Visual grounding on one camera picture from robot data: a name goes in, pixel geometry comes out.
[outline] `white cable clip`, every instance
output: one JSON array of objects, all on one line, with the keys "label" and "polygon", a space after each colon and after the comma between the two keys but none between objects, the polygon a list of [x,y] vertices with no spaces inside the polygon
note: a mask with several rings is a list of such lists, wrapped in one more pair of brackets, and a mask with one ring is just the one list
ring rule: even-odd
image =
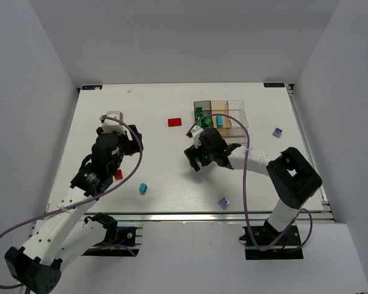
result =
[{"label": "white cable clip", "polygon": [[60,209],[62,213],[69,213],[69,210],[64,205],[58,205],[57,208]]}]

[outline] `purple cube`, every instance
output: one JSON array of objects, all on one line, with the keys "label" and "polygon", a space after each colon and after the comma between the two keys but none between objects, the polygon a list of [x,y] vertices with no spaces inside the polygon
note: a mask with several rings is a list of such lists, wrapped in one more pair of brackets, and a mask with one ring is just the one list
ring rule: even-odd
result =
[{"label": "purple cube", "polygon": [[223,197],[218,204],[221,206],[222,209],[226,209],[229,206],[229,201],[225,197]]},{"label": "purple cube", "polygon": [[277,138],[281,137],[281,134],[282,134],[282,130],[279,129],[278,127],[275,128],[275,131],[274,133],[272,133],[273,136],[276,136]]}]

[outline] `white table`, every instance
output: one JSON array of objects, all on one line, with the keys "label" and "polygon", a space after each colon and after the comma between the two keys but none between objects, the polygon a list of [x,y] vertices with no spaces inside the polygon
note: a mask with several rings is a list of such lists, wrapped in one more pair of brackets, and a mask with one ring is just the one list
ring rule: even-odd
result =
[{"label": "white table", "polygon": [[[293,146],[306,155],[285,88],[265,88],[262,83],[103,85],[101,90],[80,92],[48,210],[59,205],[82,159],[91,152],[99,116],[120,110],[124,121],[135,124],[143,135],[144,159],[126,184],[100,199],[89,213],[242,212],[242,171],[212,164],[196,173],[183,153],[192,144],[185,134],[194,123],[193,102],[197,100],[243,100],[254,149],[284,151]],[[168,127],[168,118],[182,118],[183,125]],[[283,130],[280,138],[272,136],[276,127]],[[137,160],[137,154],[125,157],[124,177]],[[141,183],[148,185],[144,196],[138,191]],[[262,175],[248,173],[247,191],[252,212],[272,211],[278,200],[271,180]],[[230,201],[224,211],[217,204],[222,197]],[[305,207],[321,211],[320,193]]]},{"label": "white table", "polygon": [[[302,238],[308,225],[299,225]],[[52,294],[368,292],[348,228],[315,224],[303,260],[245,260],[241,224],[145,223],[137,257],[79,257]]]}]

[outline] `blue block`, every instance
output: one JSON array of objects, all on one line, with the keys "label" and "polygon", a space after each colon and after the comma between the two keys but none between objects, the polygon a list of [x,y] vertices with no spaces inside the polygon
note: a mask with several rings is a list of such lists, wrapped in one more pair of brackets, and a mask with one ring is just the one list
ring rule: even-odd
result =
[{"label": "blue block", "polygon": [[217,127],[223,127],[223,120],[221,115],[218,115],[215,121],[217,122]]},{"label": "blue block", "polygon": [[147,190],[147,185],[146,185],[145,183],[140,184],[139,192],[140,192],[142,195],[145,195],[146,190]]},{"label": "blue block", "polygon": [[276,136],[277,138],[281,137],[282,130],[279,128],[276,128],[274,133],[272,133],[273,136]]}]

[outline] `white wall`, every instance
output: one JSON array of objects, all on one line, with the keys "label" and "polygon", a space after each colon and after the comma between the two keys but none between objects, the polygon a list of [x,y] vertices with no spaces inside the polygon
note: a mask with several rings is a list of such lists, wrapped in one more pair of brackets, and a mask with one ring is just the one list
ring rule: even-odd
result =
[{"label": "white wall", "polygon": [[[0,0],[0,233],[44,211],[76,97],[29,2]],[[1,283],[16,282],[4,253],[30,229],[0,241]]]},{"label": "white wall", "polygon": [[338,0],[30,0],[82,83],[295,82]]},{"label": "white wall", "polygon": [[347,223],[368,280],[368,0],[340,1],[296,98],[332,210]]}]

